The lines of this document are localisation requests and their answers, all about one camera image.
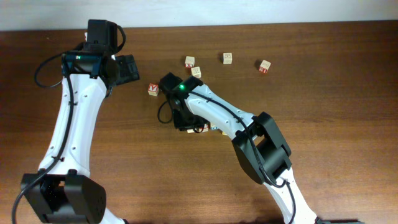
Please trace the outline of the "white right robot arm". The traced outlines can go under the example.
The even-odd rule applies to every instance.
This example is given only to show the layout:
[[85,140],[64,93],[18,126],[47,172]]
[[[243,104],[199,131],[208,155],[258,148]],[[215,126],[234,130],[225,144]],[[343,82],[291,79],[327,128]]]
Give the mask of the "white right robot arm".
[[317,223],[294,178],[291,150],[274,119],[240,110],[223,100],[200,79],[182,80],[172,73],[159,82],[176,129],[200,133],[213,124],[231,140],[238,162],[250,179],[264,185],[285,223]]

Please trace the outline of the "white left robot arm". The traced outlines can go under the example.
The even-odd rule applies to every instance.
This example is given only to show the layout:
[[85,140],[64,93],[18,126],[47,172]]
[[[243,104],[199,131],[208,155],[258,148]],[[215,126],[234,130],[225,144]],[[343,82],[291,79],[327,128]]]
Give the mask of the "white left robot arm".
[[123,28],[90,19],[84,42],[60,53],[62,102],[47,152],[37,172],[24,174],[11,213],[26,198],[42,223],[127,223],[107,208],[104,187],[90,179],[96,119],[113,88],[140,78],[133,55],[120,55]]

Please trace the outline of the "red number 6 block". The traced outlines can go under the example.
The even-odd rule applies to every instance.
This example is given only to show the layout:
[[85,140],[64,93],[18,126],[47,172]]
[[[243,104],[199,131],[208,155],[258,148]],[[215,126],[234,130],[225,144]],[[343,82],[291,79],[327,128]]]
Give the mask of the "red number 6 block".
[[188,129],[187,133],[197,133],[197,134],[199,134],[199,133],[207,132],[208,130],[209,130],[209,126],[206,123],[206,124],[200,124],[200,125],[194,126],[192,129]]

